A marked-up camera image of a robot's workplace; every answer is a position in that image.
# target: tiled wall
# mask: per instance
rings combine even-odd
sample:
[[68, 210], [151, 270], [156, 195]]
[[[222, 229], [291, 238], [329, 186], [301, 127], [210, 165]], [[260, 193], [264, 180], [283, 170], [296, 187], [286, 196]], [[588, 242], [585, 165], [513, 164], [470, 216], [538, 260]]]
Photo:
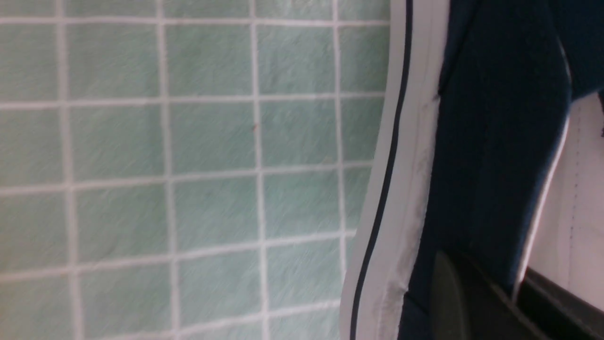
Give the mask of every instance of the tiled wall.
[[337, 339], [388, 20], [0, 1], [0, 339]]

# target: navy blue fabric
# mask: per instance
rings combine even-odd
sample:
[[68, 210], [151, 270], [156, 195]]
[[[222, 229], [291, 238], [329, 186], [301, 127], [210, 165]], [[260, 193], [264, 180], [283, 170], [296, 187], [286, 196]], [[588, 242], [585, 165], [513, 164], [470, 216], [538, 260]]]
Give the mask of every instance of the navy blue fabric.
[[409, 296], [405, 296], [403, 313], [399, 323], [399, 339], [431, 340], [432, 330], [426, 310], [420, 308]]
[[550, 0], [573, 80], [573, 99], [604, 88], [604, 0]]
[[428, 312], [439, 249], [468, 253], [511, 292], [571, 99], [546, 0], [475, 3], [441, 89], [428, 209], [408, 292]]

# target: green tile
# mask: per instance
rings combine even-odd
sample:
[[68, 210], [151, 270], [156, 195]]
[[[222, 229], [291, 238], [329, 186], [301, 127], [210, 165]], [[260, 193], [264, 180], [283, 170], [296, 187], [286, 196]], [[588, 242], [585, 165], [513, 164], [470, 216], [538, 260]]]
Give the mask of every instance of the green tile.
[[372, 160], [382, 118], [382, 98], [342, 100], [344, 160]]
[[338, 0], [340, 20], [389, 20], [390, 0]]
[[171, 328], [167, 264], [99, 270], [81, 278], [87, 338]]
[[338, 230], [336, 172], [267, 175], [265, 211], [269, 238]]
[[332, 0], [256, 0], [259, 18], [332, 19]]
[[270, 308], [339, 298], [342, 283], [338, 240], [272, 247], [266, 256]]
[[0, 26], [0, 102], [57, 98], [54, 34], [54, 25]]
[[271, 319], [273, 340], [339, 340], [337, 309]]
[[0, 284], [2, 339], [71, 339], [71, 306], [65, 277]]
[[164, 196], [161, 185], [78, 192], [79, 260], [167, 252]]
[[332, 100], [266, 102], [261, 111], [265, 166], [338, 160]]
[[66, 262], [62, 194], [0, 198], [0, 272], [54, 267]]
[[67, 26], [73, 99], [158, 95], [156, 25]]
[[251, 103], [174, 104], [170, 112], [175, 172], [255, 167]]
[[356, 229], [359, 227], [370, 174], [371, 168], [352, 168], [344, 170], [346, 229]]
[[175, 200], [181, 250], [258, 238], [255, 177], [178, 183]]
[[248, 26], [168, 26], [166, 41], [172, 96], [252, 93]]
[[350, 259], [352, 259], [352, 250], [355, 246], [355, 237], [346, 238], [346, 265], [350, 267]]
[[259, 26], [258, 67], [261, 93], [333, 92], [333, 30]]
[[54, 16], [54, 1], [2, 0], [0, 2], [0, 17], [5, 16]]
[[155, 17], [155, 0], [63, 0], [68, 16]]
[[57, 111], [0, 111], [0, 160], [0, 186], [61, 182]]
[[183, 340], [262, 340], [262, 328], [260, 324], [235, 325], [186, 336]]
[[77, 180], [163, 174], [158, 106], [75, 108], [70, 122]]
[[384, 91], [390, 28], [344, 27], [339, 36], [342, 91]]
[[247, 18], [248, 0], [164, 0], [168, 18]]
[[258, 260], [248, 251], [181, 262], [182, 325], [259, 312]]

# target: black stripe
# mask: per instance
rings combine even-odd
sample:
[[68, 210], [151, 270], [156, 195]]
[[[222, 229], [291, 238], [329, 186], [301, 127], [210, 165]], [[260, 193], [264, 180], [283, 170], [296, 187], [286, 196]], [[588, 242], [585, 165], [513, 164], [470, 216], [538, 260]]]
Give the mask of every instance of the black stripe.
[[413, 0], [406, 0], [406, 23], [405, 23], [405, 51], [403, 54], [403, 75], [400, 81], [399, 100], [396, 103], [396, 114], [394, 116], [394, 129], [392, 132], [392, 141], [390, 142], [390, 152], [388, 153], [388, 163], [386, 165], [386, 174], [384, 176], [384, 183], [382, 185], [382, 193], [379, 198], [379, 204], [377, 205], [376, 218], [373, 221], [373, 228], [371, 230], [371, 236], [369, 237], [369, 244], [365, 251], [365, 257], [363, 257], [363, 264], [361, 266], [361, 272], [359, 274], [359, 281], [356, 283], [355, 299], [352, 302], [352, 318], [350, 320], [350, 340], [356, 340], [356, 323], [359, 316], [359, 303], [361, 302], [361, 292], [363, 290], [363, 284], [365, 282], [365, 276], [367, 275], [367, 267], [369, 266], [369, 260], [373, 253], [376, 240], [378, 239], [378, 233], [380, 225], [382, 224], [382, 217], [384, 215], [384, 207], [386, 206], [386, 199], [388, 198], [388, 190], [390, 189], [390, 180], [392, 179], [392, 170], [394, 168], [394, 159], [396, 158], [396, 149], [399, 143], [399, 124], [400, 124], [400, 112], [403, 108], [403, 101], [405, 100], [405, 91], [407, 89], [407, 80], [409, 79], [409, 64], [411, 59], [411, 33], [413, 29]]

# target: white grout line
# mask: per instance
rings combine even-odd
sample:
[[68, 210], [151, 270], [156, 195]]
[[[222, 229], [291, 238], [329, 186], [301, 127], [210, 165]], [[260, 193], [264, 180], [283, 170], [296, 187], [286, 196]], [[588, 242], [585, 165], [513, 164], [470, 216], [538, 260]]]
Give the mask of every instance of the white grout line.
[[[335, 99], [335, 93], [315, 94], [263, 94], [257, 96], [261, 102], [276, 102], [281, 100], [317, 100]], [[350, 92], [340, 93], [340, 98], [381, 98], [383, 92]], [[233, 103], [253, 102], [254, 96], [188, 96], [166, 98], [114, 98], [114, 99], [76, 99], [64, 102], [0, 102], [0, 110], [45, 110], [56, 109], [62, 105], [68, 107], [97, 107], [97, 106], [143, 106], [157, 105], [165, 101], [169, 103]]]
[[196, 333], [206, 332], [209, 330], [221, 329], [234, 325], [245, 325], [253, 322], [262, 321], [262, 313], [238, 316], [235, 318], [225, 318], [217, 321], [211, 321], [205, 324], [192, 325], [182, 330], [182, 334], [192, 335]]
[[[356, 161], [356, 162], [345, 162], [343, 164], [344, 169], [349, 168], [370, 168], [372, 161]], [[300, 166], [284, 166], [284, 167], [271, 167], [263, 168], [262, 173], [264, 175], [285, 175], [285, 174], [298, 174], [302, 172], [315, 172], [315, 171], [333, 171], [338, 169], [338, 165], [300, 165]], [[247, 170], [227, 170], [227, 171], [214, 171], [214, 172], [194, 172], [190, 174], [172, 175], [170, 177], [173, 183], [181, 183], [188, 181], [199, 181], [199, 180], [214, 180], [214, 179], [225, 179], [225, 178], [241, 178], [241, 177], [252, 177], [258, 174], [256, 169]], [[71, 188], [74, 191], [93, 190], [93, 189], [109, 189], [109, 188], [128, 188], [131, 186], [142, 186], [142, 185], [159, 185], [167, 181], [165, 176], [154, 176], [154, 177], [133, 177], [133, 178], [118, 178], [112, 180], [93, 180], [83, 181], [78, 183], [71, 183], [69, 186], [65, 184], [54, 184], [54, 185], [36, 185], [36, 186], [14, 186], [0, 188], [0, 197], [10, 197], [17, 195], [31, 195], [31, 194], [49, 194], [53, 192], [62, 192]]]
[[[346, 237], [351, 237], [355, 235], [354, 230], [347, 230], [345, 233]], [[265, 247], [281, 247], [281, 246], [293, 246], [296, 244], [303, 244], [308, 242], [317, 242], [317, 241], [329, 241], [329, 240], [337, 240], [341, 236], [341, 233], [338, 232], [324, 232], [310, 235], [301, 235], [296, 237], [287, 237], [287, 238], [271, 238], [265, 240], [263, 243]], [[186, 260], [195, 260], [203, 257], [210, 257], [216, 255], [225, 255], [228, 253], [234, 252], [244, 252], [249, 250], [256, 250], [261, 247], [261, 242], [247, 242], [247, 243], [237, 243], [237, 244], [227, 244], [223, 246], [214, 246], [202, 249], [191, 250], [188, 252], [182, 252], [177, 254], [162, 254], [162, 255], [148, 255], [143, 257], [131, 257], [131, 258], [122, 258], [118, 260], [104, 260], [100, 262], [88, 262], [88, 263], [80, 263], [80, 264], [68, 264], [64, 267], [54, 267], [54, 268], [46, 268], [46, 269], [34, 269], [34, 270], [26, 270], [23, 272], [14, 272], [14, 273], [3, 273], [0, 274], [0, 283], [9, 283], [9, 282], [20, 282], [26, 280], [37, 280], [41, 278], [47, 278], [51, 276], [61, 276], [69, 274], [73, 271], [78, 273], [84, 272], [98, 272], [102, 270], [114, 270], [114, 269], [123, 269], [128, 267], [135, 266], [148, 266], [153, 264], [170, 264], [173, 260], [176, 261], [186, 261]]]
[[274, 311], [270, 312], [269, 317], [270, 318], [282, 318], [284, 316], [317, 312], [319, 310], [337, 308], [337, 307], [339, 307], [339, 304], [340, 304], [339, 300], [330, 300], [330, 301], [318, 302], [315, 304], [309, 304], [309, 305], [305, 305], [305, 306], [288, 307], [288, 308], [274, 310]]
[[57, 50], [57, 96], [58, 109], [61, 121], [63, 181], [65, 188], [65, 216], [68, 238], [68, 280], [69, 296], [71, 303], [71, 324], [73, 339], [84, 339], [84, 322], [82, 293], [80, 291], [80, 274], [77, 270], [78, 263], [78, 229], [76, 216], [76, 202], [74, 198], [74, 174], [72, 159], [71, 130], [69, 125], [69, 108], [66, 105], [69, 97], [69, 65], [67, 54], [67, 38], [63, 13], [63, 0], [56, 0], [56, 50]]
[[[260, 18], [165, 18], [165, 25], [257, 25], [288, 26], [288, 27], [333, 27], [333, 21], [328, 20], [290, 20], [290, 19], [260, 19]], [[0, 18], [2, 24], [56, 24], [59, 18], [53, 17], [13, 17]], [[137, 16], [89, 16], [84, 18], [61, 18], [65, 24], [149, 24], [157, 23], [156, 18]], [[340, 21], [338, 26], [386, 26], [388, 20]]]
[[342, 139], [342, 108], [340, 102], [340, 50], [338, 32], [338, 0], [332, 0], [333, 12], [333, 60], [335, 65], [335, 118], [336, 118], [336, 145], [338, 147], [338, 210], [340, 216], [339, 224], [339, 257], [340, 275], [344, 283], [346, 273], [346, 206], [344, 190], [344, 146]]
[[256, 153], [256, 202], [258, 209], [260, 315], [262, 316], [262, 340], [271, 340], [268, 315], [268, 260], [266, 256], [266, 216], [264, 200], [264, 173], [262, 168], [262, 115], [260, 114], [260, 82], [258, 63], [258, 35], [255, 0], [249, 0], [249, 19], [252, 56], [252, 96], [254, 98], [254, 149]]
[[178, 278], [178, 235], [176, 230], [176, 208], [174, 198], [174, 178], [172, 177], [172, 135], [170, 133], [170, 102], [167, 49], [165, 42], [164, 1], [156, 0], [155, 28], [159, 70], [159, 101], [161, 104], [161, 128], [164, 141], [165, 204], [168, 220], [168, 244], [170, 263], [170, 308], [172, 316], [173, 340], [180, 340], [181, 309]]
[[[313, 304], [306, 304], [295, 307], [288, 307], [268, 312], [269, 318], [284, 318], [287, 316], [294, 316], [304, 313], [320, 312], [322, 310], [335, 309], [339, 307], [339, 300], [327, 300], [322, 302], [316, 302]], [[197, 333], [207, 332], [209, 330], [222, 329], [235, 325], [245, 325], [254, 322], [261, 321], [263, 319], [262, 313], [249, 314], [244, 316], [237, 316], [234, 318], [224, 318], [217, 321], [210, 321], [202, 324], [191, 325], [183, 328], [181, 335], [195, 335]], [[128, 335], [120, 335], [111, 338], [97, 338], [95, 340], [155, 340], [157, 338], [167, 338], [171, 335], [170, 332], [157, 332], [157, 333], [133, 333]]]

